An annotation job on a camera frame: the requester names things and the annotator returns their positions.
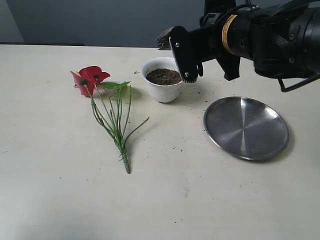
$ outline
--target yellow band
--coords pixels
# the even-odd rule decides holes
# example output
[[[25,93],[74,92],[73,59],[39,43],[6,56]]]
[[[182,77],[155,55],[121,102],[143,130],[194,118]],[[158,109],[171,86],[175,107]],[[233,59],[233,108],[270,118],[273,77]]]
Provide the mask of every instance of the yellow band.
[[[231,23],[233,22],[233,20],[235,20],[235,18],[237,17],[237,15],[231,15],[227,21],[225,22],[223,28],[222,28],[222,44],[224,46],[224,48],[231,53],[231,49],[229,47],[228,44],[228,31],[230,28]]]

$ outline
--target green leaf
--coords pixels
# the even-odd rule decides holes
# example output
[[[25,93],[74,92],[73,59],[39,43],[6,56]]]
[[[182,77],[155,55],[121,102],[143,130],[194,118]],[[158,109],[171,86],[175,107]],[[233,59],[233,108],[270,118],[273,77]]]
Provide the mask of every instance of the green leaf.
[[[130,82],[125,81],[123,83],[115,83],[115,82],[102,82],[101,85],[104,89],[121,89],[125,86],[127,86]]]

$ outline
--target red flower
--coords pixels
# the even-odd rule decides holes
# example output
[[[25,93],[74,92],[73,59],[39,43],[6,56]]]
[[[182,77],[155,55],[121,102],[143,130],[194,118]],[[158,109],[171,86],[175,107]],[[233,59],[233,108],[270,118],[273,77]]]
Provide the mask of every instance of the red flower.
[[[98,66],[89,66],[81,69],[79,72],[74,73],[71,71],[74,78],[75,87],[78,87],[81,94],[90,97],[94,94],[95,84],[102,82],[104,79],[110,77],[107,72],[102,72]]]

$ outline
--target screw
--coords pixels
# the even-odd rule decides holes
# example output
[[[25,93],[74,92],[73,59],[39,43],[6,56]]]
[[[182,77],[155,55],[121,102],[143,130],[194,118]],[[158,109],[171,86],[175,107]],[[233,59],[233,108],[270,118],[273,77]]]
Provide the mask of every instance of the screw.
[[[295,39],[295,35],[293,34],[293,33],[291,33],[290,35],[289,35],[289,39],[290,39],[290,41],[293,41],[294,39]]]

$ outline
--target soil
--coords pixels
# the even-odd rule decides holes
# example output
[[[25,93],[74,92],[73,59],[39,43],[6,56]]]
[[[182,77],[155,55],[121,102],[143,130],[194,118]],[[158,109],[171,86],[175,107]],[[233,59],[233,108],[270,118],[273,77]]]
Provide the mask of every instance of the soil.
[[[181,76],[177,71],[166,68],[159,68],[150,72],[146,79],[153,84],[168,86],[181,82]]]

